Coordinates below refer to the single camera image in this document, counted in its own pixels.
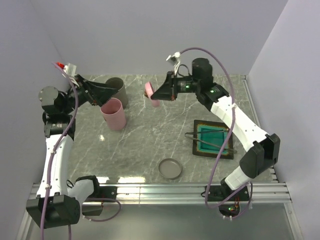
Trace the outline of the metal serving tongs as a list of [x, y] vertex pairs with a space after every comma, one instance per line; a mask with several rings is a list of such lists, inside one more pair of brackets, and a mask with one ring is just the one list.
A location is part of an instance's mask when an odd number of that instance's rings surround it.
[[184, 136], [195, 144], [195, 150], [200, 153], [217, 154], [228, 135], [227, 129], [205, 129], [186, 132]]

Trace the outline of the pink round lid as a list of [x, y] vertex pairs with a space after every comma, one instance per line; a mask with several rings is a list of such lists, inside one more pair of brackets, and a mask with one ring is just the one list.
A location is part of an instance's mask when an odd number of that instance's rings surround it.
[[154, 94], [154, 89], [150, 81], [148, 81], [144, 85], [144, 95], [151, 101], [151, 105], [154, 108], [157, 108], [160, 106], [160, 101], [159, 100], [153, 100], [151, 99], [151, 96]]

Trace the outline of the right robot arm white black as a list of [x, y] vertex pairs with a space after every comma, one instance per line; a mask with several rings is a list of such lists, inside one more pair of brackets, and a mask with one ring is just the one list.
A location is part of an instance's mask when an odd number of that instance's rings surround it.
[[164, 83], [150, 98], [174, 101], [180, 93], [194, 93], [208, 111], [222, 120], [245, 150], [239, 166], [221, 181], [222, 197], [232, 200], [238, 195], [240, 187], [277, 163], [280, 138], [275, 133], [268, 134], [257, 126], [237, 106], [231, 93], [214, 82], [213, 67], [208, 59], [194, 59], [192, 74], [182, 77], [178, 77], [180, 57], [177, 54], [169, 55], [166, 60], [173, 64], [174, 69], [167, 72]]

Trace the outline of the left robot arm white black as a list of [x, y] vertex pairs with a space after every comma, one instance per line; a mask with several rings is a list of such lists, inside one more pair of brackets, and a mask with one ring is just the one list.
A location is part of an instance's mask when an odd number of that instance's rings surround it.
[[78, 223], [82, 204], [87, 199], [96, 201], [103, 197], [94, 175], [79, 177], [73, 187], [67, 186], [68, 160], [75, 139], [78, 107], [84, 103], [101, 107], [117, 89], [79, 74], [75, 82], [66, 92], [47, 86], [38, 94], [43, 109], [46, 158], [36, 197], [27, 201], [26, 210], [41, 230]]

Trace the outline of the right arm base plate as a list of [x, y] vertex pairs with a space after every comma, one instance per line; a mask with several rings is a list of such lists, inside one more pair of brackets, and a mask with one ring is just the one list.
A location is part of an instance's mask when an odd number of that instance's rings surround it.
[[[221, 185], [211, 185], [208, 192], [209, 202], [222, 202], [229, 195], [231, 195], [234, 190], [230, 190]], [[232, 196], [228, 201], [248, 201], [250, 199], [250, 191], [248, 187], [245, 186], [237, 194]]]

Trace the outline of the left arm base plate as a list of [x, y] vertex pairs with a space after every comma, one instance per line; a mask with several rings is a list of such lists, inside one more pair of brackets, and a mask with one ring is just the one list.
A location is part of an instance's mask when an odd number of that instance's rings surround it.
[[118, 191], [118, 187], [115, 185], [100, 185], [97, 198], [107, 199], [107, 200], [104, 200], [107, 202], [109, 202], [110, 199], [115, 200], [117, 198], [117, 191]]

